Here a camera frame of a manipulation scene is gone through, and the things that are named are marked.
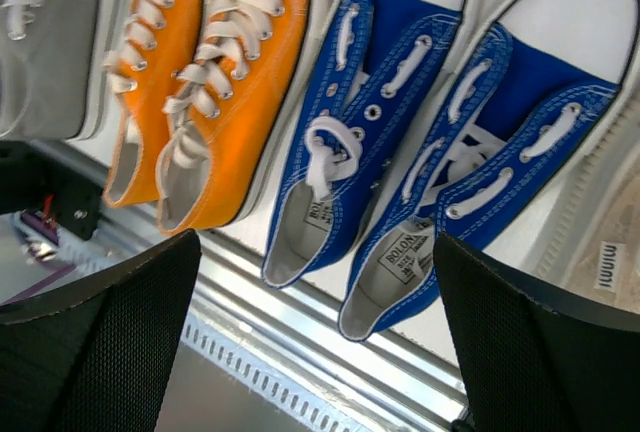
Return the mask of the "grey sneaker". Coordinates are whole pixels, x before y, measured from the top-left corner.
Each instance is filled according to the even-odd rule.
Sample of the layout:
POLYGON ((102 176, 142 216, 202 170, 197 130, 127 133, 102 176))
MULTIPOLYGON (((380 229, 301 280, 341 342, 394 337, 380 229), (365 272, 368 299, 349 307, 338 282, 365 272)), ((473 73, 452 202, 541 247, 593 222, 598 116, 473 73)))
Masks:
POLYGON ((101 129, 102 63, 125 0, 1 0, 1 137, 85 140, 101 129))

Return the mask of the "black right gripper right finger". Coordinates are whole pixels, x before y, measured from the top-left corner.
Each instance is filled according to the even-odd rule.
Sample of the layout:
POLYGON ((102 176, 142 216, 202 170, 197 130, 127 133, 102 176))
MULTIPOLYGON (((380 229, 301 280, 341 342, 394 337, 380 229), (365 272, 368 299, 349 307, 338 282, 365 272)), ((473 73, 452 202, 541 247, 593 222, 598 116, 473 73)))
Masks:
POLYGON ((456 431, 636 431, 639 317, 443 233, 441 298, 466 388, 456 431))

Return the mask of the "cream platform sneaker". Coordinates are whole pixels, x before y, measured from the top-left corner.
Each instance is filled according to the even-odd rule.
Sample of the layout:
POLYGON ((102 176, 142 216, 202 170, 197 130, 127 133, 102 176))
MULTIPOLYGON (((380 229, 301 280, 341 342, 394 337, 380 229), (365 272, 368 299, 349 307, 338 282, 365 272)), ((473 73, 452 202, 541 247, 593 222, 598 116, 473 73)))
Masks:
POLYGON ((568 176, 521 269, 639 312, 639 97, 568 176))

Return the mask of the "orange sneaker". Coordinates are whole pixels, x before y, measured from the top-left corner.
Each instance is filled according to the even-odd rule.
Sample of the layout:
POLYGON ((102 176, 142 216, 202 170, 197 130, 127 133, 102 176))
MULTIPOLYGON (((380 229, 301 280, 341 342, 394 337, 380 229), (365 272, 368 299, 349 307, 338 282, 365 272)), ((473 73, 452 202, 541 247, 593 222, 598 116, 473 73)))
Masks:
POLYGON ((310 0, 209 0, 193 61, 167 98, 170 139, 156 164, 165 233, 224 226, 250 196, 289 92, 310 0))
POLYGON ((155 170, 169 141, 167 98, 192 60, 203 0, 128 0, 118 46, 104 60, 121 120, 104 200, 124 207, 158 199, 155 170))

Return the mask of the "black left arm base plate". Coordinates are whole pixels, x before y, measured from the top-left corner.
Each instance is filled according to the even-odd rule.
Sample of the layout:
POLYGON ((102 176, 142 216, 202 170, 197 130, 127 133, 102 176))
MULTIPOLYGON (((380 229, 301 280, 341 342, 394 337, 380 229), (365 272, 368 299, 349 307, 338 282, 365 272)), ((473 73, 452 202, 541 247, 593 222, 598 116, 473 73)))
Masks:
POLYGON ((1 212, 35 216, 49 238, 62 226, 90 239, 100 219, 102 188, 25 142, 1 143, 1 212))

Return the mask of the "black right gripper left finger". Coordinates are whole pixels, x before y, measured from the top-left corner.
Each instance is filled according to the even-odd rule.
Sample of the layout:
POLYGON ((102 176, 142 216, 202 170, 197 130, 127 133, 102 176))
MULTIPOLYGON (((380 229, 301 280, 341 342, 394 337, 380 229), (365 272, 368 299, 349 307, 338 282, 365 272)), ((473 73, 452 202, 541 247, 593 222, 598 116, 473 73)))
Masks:
POLYGON ((154 430, 200 259, 188 230, 2 306, 2 430, 154 430))

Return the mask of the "blue sneaker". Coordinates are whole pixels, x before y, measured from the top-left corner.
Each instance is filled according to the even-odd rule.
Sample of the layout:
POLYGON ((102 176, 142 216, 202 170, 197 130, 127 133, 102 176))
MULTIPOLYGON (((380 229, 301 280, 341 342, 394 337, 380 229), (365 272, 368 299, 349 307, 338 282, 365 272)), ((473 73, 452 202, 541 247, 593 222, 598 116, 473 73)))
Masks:
POLYGON ((274 288, 340 261, 476 0, 337 0, 284 164, 261 275, 274 288))
POLYGON ((484 249, 589 154, 639 78, 639 0, 504 0, 358 248, 337 327, 362 342, 427 309, 442 234, 484 249))

